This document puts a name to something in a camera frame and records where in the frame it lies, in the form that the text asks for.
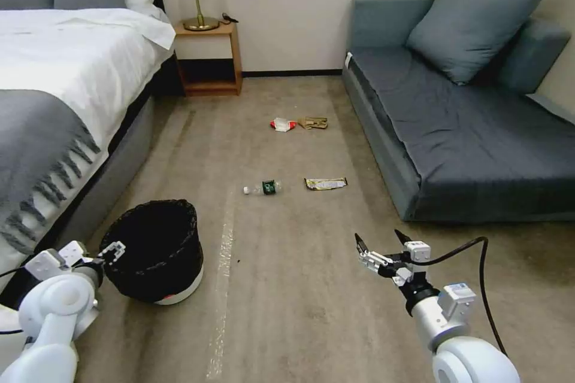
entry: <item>sofa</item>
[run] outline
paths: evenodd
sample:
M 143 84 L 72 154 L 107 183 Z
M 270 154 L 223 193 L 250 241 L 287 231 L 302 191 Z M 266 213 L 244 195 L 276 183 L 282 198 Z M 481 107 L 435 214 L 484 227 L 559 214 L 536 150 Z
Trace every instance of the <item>sofa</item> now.
M 533 98 L 570 39 L 531 18 L 467 85 L 405 48 L 433 0 L 353 0 L 343 80 L 402 220 L 575 220 L 575 125 Z

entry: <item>black wire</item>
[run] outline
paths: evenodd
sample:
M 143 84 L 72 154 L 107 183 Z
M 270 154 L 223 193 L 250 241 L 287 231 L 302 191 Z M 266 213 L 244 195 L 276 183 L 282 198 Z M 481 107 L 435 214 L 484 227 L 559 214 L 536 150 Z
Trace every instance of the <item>black wire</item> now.
M 456 254 L 461 253 L 462 251 L 467 250 L 468 248 L 473 247 L 474 245 L 479 244 L 480 242 L 483 243 L 481 248 L 481 257 L 479 258 L 479 289 L 481 290 L 481 298 L 483 300 L 483 306 L 485 307 L 485 313 L 487 314 L 487 319 L 489 320 L 489 325 L 491 326 L 491 331 L 495 336 L 495 340 L 497 341 L 497 345 L 499 346 L 499 350 L 507 356 L 507 351 L 505 351 L 505 347 L 503 347 L 503 342 L 501 341 L 501 337 L 499 336 L 499 332 L 495 326 L 495 321 L 493 320 L 493 315 L 491 314 L 491 308 L 489 307 L 489 301 L 487 300 L 487 292 L 485 290 L 485 258 L 487 258 L 487 247 L 489 246 L 489 239 L 485 236 L 480 236 L 479 238 L 473 239 L 472 241 L 464 244 L 455 250 L 450 251 L 449 253 L 444 254 L 437 259 L 430 260 L 428 262 L 414 262 L 411 259 L 409 263 L 413 263 L 418 266 L 431 266 L 435 265 L 436 263 L 441 263 Z
M 21 270 L 23 268 L 23 266 L 19 266 L 17 268 L 14 269 L 10 269 L 9 271 L 3 272 L 2 274 L 0 274 L 0 278 L 2 278 L 3 276 L 6 275 L 10 275 L 11 273 L 15 273 L 18 270 Z M 22 333 L 24 332 L 22 329 L 17 329 L 17 330 L 13 330 L 13 331 L 0 331 L 0 335 L 13 335 L 16 333 Z
M 17 268 L 10 269 L 9 271 L 3 272 L 2 274 L 0 274 L 0 278 L 2 278 L 3 276 L 10 275 L 11 273 L 16 272 L 17 270 L 21 270 L 22 268 L 23 268 L 23 266 L 19 266 Z

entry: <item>brass lamp base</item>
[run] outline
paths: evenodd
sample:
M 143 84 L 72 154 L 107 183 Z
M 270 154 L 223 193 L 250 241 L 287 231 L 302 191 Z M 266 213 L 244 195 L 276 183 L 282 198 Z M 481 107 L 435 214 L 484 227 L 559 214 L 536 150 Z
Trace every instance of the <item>brass lamp base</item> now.
M 185 20 L 182 24 L 186 30 L 190 31 L 208 31 L 220 26 L 220 22 L 217 19 L 209 17 L 204 17 L 204 25 L 200 25 L 198 18 Z

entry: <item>white bin base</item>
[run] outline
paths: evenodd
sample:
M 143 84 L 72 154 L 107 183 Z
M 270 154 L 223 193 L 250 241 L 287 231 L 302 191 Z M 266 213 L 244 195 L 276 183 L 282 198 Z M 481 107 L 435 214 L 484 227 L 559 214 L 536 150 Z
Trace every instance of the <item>white bin base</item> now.
M 159 300 L 155 303 L 158 305 L 173 305 L 175 303 L 183 301 L 185 298 L 190 296 L 198 288 L 199 282 L 202 281 L 203 276 L 204 276 L 204 265 L 202 264 L 202 269 L 199 270 L 198 276 L 193 281 L 193 283 L 190 284 L 190 287 L 188 287 L 185 290 L 182 290 L 179 293 L 165 297 L 164 299 Z

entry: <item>blanket fringe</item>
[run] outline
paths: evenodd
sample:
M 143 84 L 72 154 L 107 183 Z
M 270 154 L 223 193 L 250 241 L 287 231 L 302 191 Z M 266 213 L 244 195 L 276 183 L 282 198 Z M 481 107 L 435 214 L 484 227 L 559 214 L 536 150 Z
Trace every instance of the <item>blanket fringe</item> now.
M 0 235 L 2 235 L 6 242 L 10 244 L 16 251 L 20 251 L 20 253 L 26 254 L 27 256 L 34 254 L 34 248 L 32 246 L 24 244 L 10 232 L 3 230 L 0 232 Z
M 9 216 L 7 218 L 6 222 L 7 222 L 8 226 L 16 229 L 22 235 L 27 237 L 30 241 L 34 241 L 34 242 L 36 241 L 36 238 L 34 236 L 34 232 L 32 230 L 28 229 L 28 227 L 26 227 L 26 225 L 24 225 L 24 222 L 22 220 L 22 216 L 20 214 L 12 214 L 11 216 Z
M 66 153 L 62 156 L 60 161 L 56 162 L 52 167 L 52 171 L 38 180 L 38 183 L 33 187 L 32 192 L 37 192 L 44 196 L 50 203 L 56 207 L 60 207 L 61 203 L 66 200 L 66 196 L 61 192 L 58 186 L 54 183 L 51 178 L 51 174 L 55 174 L 58 178 L 62 180 L 65 186 L 71 190 L 74 188 L 72 183 L 72 178 L 68 173 L 66 166 L 72 170 L 74 175 L 80 179 L 82 178 L 82 172 L 78 167 L 78 164 L 73 161 L 72 154 L 75 154 L 82 160 L 84 160 L 89 165 L 93 164 L 92 158 L 86 154 L 84 149 L 82 149 L 81 144 L 85 145 L 90 151 L 95 154 L 101 152 L 100 148 L 96 145 L 93 140 L 92 135 L 88 131 L 87 127 L 82 124 L 82 132 L 78 132 L 74 137 L 74 140 L 68 148 Z M 33 216 L 41 225 L 46 224 L 45 216 L 40 212 L 34 203 L 34 196 L 31 193 L 30 196 L 20 202 L 20 211 L 25 212 Z M 0 235 L 10 244 L 14 249 L 22 254 L 33 254 L 37 243 L 32 229 L 28 228 L 24 222 L 22 213 L 14 212 L 7 219 L 5 219 L 4 229 L 0 230 Z
M 34 218 L 36 218 L 36 220 L 38 220 L 38 222 L 40 224 L 43 225 L 46 223 L 46 218 L 34 206 L 34 198 L 32 196 L 30 196 L 28 198 L 28 200 L 24 200 L 23 202 L 20 202 L 20 210 L 27 212 L 28 214 L 33 215 Z

